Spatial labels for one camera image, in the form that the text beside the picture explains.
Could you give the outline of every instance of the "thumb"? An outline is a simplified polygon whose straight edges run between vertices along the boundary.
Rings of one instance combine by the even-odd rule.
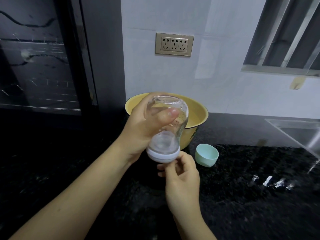
[[[178,117],[179,113],[180,111],[177,108],[168,108],[163,110],[146,120],[146,128],[152,134],[158,133],[162,127],[169,125],[174,121]]]
[[[172,181],[178,177],[176,172],[176,164],[175,161],[168,163],[165,168],[165,180],[166,182]]]

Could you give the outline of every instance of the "black granite countertop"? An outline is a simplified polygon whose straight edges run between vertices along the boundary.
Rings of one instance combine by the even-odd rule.
[[[194,156],[200,143],[219,151],[213,167],[197,165],[201,212],[215,236],[219,240],[318,239],[320,169],[314,166],[316,158],[302,148],[284,146],[287,142],[233,145],[233,141],[228,143],[236,137],[233,133],[247,132],[244,141],[268,138],[270,128],[266,132],[258,125],[255,130],[245,124],[217,125],[220,115],[210,116],[186,151]],[[32,129],[14,131],[9,137],[0,152],[0,239],[9,238],[56,197],[114,139],[105,136],[97,141],[80,131]],[[87,239],[179,239],[164,188],[156,163],[143,153],[125,173]]]

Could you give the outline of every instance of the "yellow enamel basin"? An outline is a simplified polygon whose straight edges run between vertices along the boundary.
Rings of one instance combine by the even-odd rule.
[[[149,92],[138,94],[127,100],[127,102],[125,103],[125,110],[128,115],[131,114],[132,109],[148,94]],[[207,120],[209,113],[207,108],[203,104],[192,98],[175,93],[170,94],[184,100],[189,108],[189,120],[180,139],[180,148],[182,150],[186,148],[187,145],[189,145],[192,138],[195,136],[199,125],[203,124]]]

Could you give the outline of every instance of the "small bowl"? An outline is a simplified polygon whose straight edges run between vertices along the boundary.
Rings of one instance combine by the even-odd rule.
[[[195,150],[195,161],[205,167],[212,167],[219,157],[219,152],[212,145],[199,144]]]
[[[127,100],[127,102],[125,103],[125,110],[128,115],[131,114],[132,109],[148,94],[149,93],[138,94]],[[187,145],[189,145],[192,138],[195,136],[195,133],[197,132],[199,126],[207,120],[209,113],[203,104],[190,97],[175,93],[170,94],[177,98],[183,99],[189,108],[189,120],[180,138],[180,149],[182,150],[186,148]]]

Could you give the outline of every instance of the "white tile wall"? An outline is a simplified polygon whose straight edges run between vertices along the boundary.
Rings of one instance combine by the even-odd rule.
[[[266,0],[121,0],[127,99],[167,91],[215,113],[320,118],[320,79],[241,72]],[[156,55],[155,35],[194,35],[191,57]]]

